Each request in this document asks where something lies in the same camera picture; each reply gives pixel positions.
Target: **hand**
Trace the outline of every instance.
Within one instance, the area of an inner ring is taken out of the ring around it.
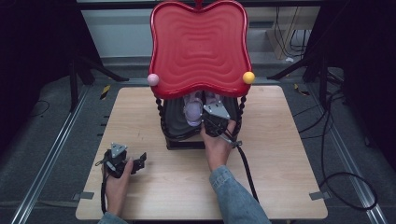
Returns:
[[[117,217],[120,217],[125,204],[132,168],[134,168],[134,159],[130,158],[125,164],[124,171],[120,178],[115,178],[112,175],[107,178],[107,212]]]
[[[227,130],[232,133],[236,122],[228,121]],[[205,125],[202,125],[201,136],[205,143],[205,154],[210,171],[216,170],[219,166],[225,165],[230,155],[232,146],[221,137],[211,137],[205,132]]]

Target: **person's arm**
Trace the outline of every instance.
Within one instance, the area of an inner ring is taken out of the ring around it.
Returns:
[[[130,158],[125,165],[120,178],[109,176],[106,182],[107,212],[102,216],[98,224],[124,224],[120,218],[128,192],[129,178],[134,168],[134,159]]]
[[[229,121],[227,130],[233,132],[236,122]],[[232,146],[220,137],[211,137],[201,130],[205,154],[212,174],[209,181],[216,192],[223,221],[230,223],[271,223],[260,204],[238,183],[226,163]]]

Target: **red lid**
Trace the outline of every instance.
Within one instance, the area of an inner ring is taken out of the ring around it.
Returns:
[[[246,47],[247,14],[235,1],[220,0],[201,9],[180,2],[162,2],[151,13],[152,86],[162,99],[192,91],[213,91],[230,97],[248,94],[242,76],[251,71]]]

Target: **person's right hand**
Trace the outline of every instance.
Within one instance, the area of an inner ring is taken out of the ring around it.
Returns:
[[[236,122],[229,120],[227,130],[233,132]],[[205,143],[205,153],[210,171],[216,170],[219,166],[227,163],[232,146],[221,137],[211,137],[205,132],[205,125],[202,125],[201,136]]]

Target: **yellow ball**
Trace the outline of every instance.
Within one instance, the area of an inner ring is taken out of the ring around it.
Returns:
[[[252,72],[246,72],[246,73],[243,75],[242,79],[244,79],[244,82],[245,82],[246,84],[251,84],[251,83],[254,82],[254,74],[253,74]]]

